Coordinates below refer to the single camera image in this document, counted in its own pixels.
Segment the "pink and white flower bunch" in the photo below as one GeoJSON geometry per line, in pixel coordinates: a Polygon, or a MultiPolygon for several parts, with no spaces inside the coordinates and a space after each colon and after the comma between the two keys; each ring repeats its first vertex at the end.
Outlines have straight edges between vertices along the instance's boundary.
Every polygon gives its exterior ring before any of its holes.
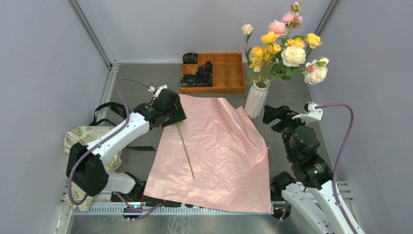
{"type": "Polygon", "coordinates": [[[306,52],[303,48],[289,46],[275,55],[277,62],[268,74],[269,83],[278,79],[290,80],[293,76],[302,75],[304,82],[315,85],[323,82],[328,73],[329,59],[320,57],[310,62],[306,61],[306,52]]]}

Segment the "yellow flower stem bunch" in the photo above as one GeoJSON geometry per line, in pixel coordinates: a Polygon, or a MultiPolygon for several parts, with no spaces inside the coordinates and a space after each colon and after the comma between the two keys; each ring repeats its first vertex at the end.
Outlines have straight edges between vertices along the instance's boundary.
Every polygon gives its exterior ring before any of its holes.
{"type": "Polygon", "coordinates": [[[273,32],[268,32],[261,37],[263,45],[252,48],[251,60],[253,64],[249,66],[252,72],[247,73],[246,84],[252,84],[256,81],[258,87],[264,88],[264,81],[269,80],[268,74],[274,63],[277,62],[275,55],[287,47],[297,46],[306,51],[306,48],[316,49],[322,45],[321,37],[314,33],[309,33],[306,36],[294,36],[291,39],[284,37],[280,44],[276,42],[278,38],[273,32]]]}

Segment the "pink wrapping paper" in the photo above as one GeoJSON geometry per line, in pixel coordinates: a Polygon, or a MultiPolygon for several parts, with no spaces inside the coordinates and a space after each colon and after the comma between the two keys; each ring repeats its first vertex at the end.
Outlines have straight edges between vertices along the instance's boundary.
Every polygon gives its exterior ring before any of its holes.
{"type": "Polygon", "coordinates": [[[223,97],[181,95],[181,124],[163,129],[145,196],[228,212],[271,212],[268,148],[243,107],[223,97]]]}

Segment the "white ribbed ceramic vase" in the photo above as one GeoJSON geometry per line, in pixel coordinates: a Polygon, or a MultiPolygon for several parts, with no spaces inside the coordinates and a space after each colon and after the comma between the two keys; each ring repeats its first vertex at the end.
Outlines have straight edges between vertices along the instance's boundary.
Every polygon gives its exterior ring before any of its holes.
{"type": "Polygon", "coordinates": [[[244,107],[245,113],[248,117],[256,118],[260,115],[268,95],[269,83],[270,81],[266,79],[264,81],[264,88],[260,88],[257,86],[257,82],[255,81],[250,87],[244,107]]]}

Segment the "dark rolled cloth bottom-centre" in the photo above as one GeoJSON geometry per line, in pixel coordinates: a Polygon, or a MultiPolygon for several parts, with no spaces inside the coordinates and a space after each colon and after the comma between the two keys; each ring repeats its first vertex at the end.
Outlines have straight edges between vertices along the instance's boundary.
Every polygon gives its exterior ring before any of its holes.
{"type": "Polygon", "coordinates": [[[213,76],[212,73],[207,72],[196,72],[195,81],[197,87],[212,87],[213,86],[213,76]]]}

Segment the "dark rolled cloth middle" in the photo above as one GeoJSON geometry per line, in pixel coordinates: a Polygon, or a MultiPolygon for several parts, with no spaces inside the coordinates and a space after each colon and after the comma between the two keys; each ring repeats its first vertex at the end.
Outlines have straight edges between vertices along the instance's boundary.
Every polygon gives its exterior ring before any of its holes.
{"type": "Polygon", "coordinates": [[[199,66],[198,71],[203,72],[203,73],[211,73],[212,74],[213,64],[211,63],[211,61],[207,61],[206,63],[199,66]]]}

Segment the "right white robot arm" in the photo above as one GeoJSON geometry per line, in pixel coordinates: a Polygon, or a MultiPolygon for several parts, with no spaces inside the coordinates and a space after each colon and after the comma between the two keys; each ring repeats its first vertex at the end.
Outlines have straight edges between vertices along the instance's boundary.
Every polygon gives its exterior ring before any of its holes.
{"type": "Polygon", "coordinates": [[[286,201],[286,209],[294,207],[321,234],[362,234],[351,210],[338,190],[336,174],[318,154],[320,142],[307,123],[319,121],[323,106],[308,102],[305,113],[288,106],[264,106],[263,123],[278,123],[271,129],[281,134],[287,160],[293,174],[282,172],[270,183],[271,197],[286,201]]]}

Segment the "black ribbon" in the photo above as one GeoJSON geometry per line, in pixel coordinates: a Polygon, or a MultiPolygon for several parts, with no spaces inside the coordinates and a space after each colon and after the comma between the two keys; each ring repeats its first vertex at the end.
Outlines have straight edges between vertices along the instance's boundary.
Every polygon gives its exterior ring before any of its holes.
{"type": "MultiPolygon", "coordinates": [[[[122,117],[123,119],[126,119],[126,109],[123,104],[119,104],[116,102],[106,102],[106,103],[99,105],[94,110],[94,116],[93,116],[92,122],[89,124],[90,126],[97,126],[103,122],[108,122],[112,126],[115,126],[115,124],[109,119],[106,119],[106,118],[101,118],[100,120],[97,119],[96,113],[105,108],[109,108],[112,112],[114,112],[118,116],[122,117]]],[[[135,150],[135,151],[155,152],[155,148],[152,146],[126,146],[126,147],[128,149],[135,150]]]]}

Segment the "orange wooden compartment tray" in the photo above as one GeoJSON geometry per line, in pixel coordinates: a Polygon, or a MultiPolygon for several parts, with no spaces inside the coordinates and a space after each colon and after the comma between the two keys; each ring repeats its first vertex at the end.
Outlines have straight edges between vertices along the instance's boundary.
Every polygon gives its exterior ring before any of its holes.
{"type": "Polygon", "coordinates": [[[213,64],[212,87],[181,87],[183,94],[239,93],[245,91],[244,64],[241,53],[198,53],[197,64],[183,64],[182,76],[198,72],[199,66],[213,64]]]}

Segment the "pink rose stem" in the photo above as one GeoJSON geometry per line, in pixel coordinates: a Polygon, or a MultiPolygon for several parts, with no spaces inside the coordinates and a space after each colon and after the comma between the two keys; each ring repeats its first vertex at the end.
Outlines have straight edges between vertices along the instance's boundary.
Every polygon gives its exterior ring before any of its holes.
{"type": "Polygon", "coordinates": [[[274,20],[268,25],[268,32],[273,32],[277,37],[286,36],[290,27],[296,28],[302,24],[303,17],[298,13],[300,3],[290,5],[291,11],[287,12],[281,20],[274,20]]]}

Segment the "peach rose stem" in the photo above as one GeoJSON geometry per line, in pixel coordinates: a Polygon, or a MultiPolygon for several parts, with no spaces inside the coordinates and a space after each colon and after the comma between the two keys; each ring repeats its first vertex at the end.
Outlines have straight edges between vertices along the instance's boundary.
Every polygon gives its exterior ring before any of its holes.
{"type": "Polygon", "coordinates": [[[181,131],[181,124],[182,123],[183,123],[182,121],[180,121],[178,123],[175,123],[175,126],[177,127],[177,131],[178,131],[180,140],[181,140],[182,145],[184,147],[184,152],[185,152],[185,155],[186,155],[186,158],[187,158],[187,161],[188,161],[188,166],[189,166],[189,169],[190,169],[190,172],[191,172],[192,179],[195,179],[194,171],[193,171],[191,161],[190,161],[190,158],[189,158],[189,154],[188,154],[188,151],[187,151],[187,148],[186,148],[185,140],[184,140],[184,137],[183,137],[182,131],[181,131]]]}

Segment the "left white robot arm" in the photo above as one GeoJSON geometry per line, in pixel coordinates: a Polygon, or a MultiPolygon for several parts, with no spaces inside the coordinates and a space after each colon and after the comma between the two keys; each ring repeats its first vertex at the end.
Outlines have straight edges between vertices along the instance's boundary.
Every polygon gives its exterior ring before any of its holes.
{"type": "Polygon", "coordinates": [[[108,171],[105,166],[139,136],[186,118],[179,95],[163,86],[155,92],[151,103],[138,105],[104,136],[86,145],[74,144],[69,151],[66,175],[87,196],[113,192],[137,201],[142,195],[142,182],[131,173],[108,171]]]}

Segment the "cream patterned cloth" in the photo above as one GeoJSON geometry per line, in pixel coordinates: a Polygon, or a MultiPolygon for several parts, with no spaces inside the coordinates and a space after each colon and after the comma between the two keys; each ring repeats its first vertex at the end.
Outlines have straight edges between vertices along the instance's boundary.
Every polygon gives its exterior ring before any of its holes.
{"type": "MultiPolygon", "coordinates": [[[[113,126],[81,126],[75,127],[65,133],[64,138],[64,152],[66,154],[69,153],[70,148],[77,142],[81,143],[82,145],[86,145],[89,142],[95,141],[98,138],[104,136],[110,130],[113,129],[113,126]]],[[[105,169],[108,171],[116,171],[121,163],[121,154],[122,150],[119,151],[117,154],[111,157],[111,160],[105,165],[105,169]]],[[[64,196],[64,201],[69,205],[70,209],[75,210],[79,209],[80,211],[89,211],[91,203],[93,201],[93,197],[87,196],[85,201],[80,205],[74,205],[69,196],[66,194],[64,196]]]]}

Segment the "cream rosebud stem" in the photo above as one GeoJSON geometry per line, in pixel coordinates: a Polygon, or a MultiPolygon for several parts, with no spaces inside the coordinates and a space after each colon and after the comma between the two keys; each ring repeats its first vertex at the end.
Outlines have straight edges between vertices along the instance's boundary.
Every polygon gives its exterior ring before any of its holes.
{"type": "Polygon", "coordinates": [[[241,32],[244,35],[244,42],[245,42],[244,55],[245,55],[245,58],[249,66],[253,64],[251,60],[252,47],[249,45],[249,39],[251,37],[253,30],[254,30],[254,27],[251,24],[245,24],[241,27],[241,32]]]}

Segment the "dark rolled cloth bottom-left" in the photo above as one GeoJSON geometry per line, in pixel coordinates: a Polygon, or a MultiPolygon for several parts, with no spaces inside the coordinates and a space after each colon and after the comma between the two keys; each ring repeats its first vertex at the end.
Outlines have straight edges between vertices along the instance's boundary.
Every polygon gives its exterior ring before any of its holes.
{"type": "Polygon", "coordinates": [[[181,87],[197,87],[194,74],[184,74],[180,80],[181,87]]]}

